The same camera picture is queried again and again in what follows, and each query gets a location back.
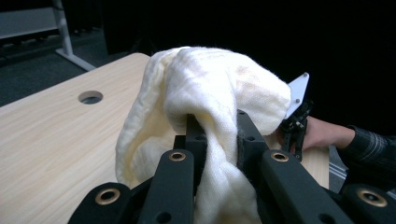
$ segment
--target plaid sleeve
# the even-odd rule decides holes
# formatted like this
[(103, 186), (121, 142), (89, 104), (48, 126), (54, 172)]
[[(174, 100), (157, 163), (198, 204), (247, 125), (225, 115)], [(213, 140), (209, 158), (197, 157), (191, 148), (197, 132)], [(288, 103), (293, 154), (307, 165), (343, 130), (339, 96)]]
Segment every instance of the plaid sleeve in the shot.
[(338, 150), (343, 161), (354, 161), (376, 170), (396, 174), (396, 138), (372, 133), (356, 126), (348, 126), (355, 130), (355, 138), (350, 145)]

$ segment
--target wooden table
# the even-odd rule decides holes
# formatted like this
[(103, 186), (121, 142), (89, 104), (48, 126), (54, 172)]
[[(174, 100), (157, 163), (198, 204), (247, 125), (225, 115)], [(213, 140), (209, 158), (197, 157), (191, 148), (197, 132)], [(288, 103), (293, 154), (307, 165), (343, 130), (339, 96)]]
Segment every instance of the wooden table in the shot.
[[(67, 223), (91, 189), (117, 181), (115, 145), (148, 60), (132, 54), (0, 107), (0, 223)], [(323, 187), (328, 161), (325, 149), (304, 154)]]

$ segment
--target cream towel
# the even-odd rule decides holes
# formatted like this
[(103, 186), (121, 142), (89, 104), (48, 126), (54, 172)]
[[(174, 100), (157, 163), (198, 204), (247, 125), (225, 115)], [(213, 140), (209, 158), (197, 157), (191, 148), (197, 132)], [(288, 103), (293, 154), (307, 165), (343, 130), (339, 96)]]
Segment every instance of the cream towel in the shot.
[(290, 106), (290, 88), (248, 56), (226, 49), (169, 49), (154, 54), (116, 146), (117, 179), (135, 187), (155, 173), (186, 115), (205, 130), (207, 154), (194, 223), (260, 223), (256, 195), (236, 167), (237, 109), (269, 136)]

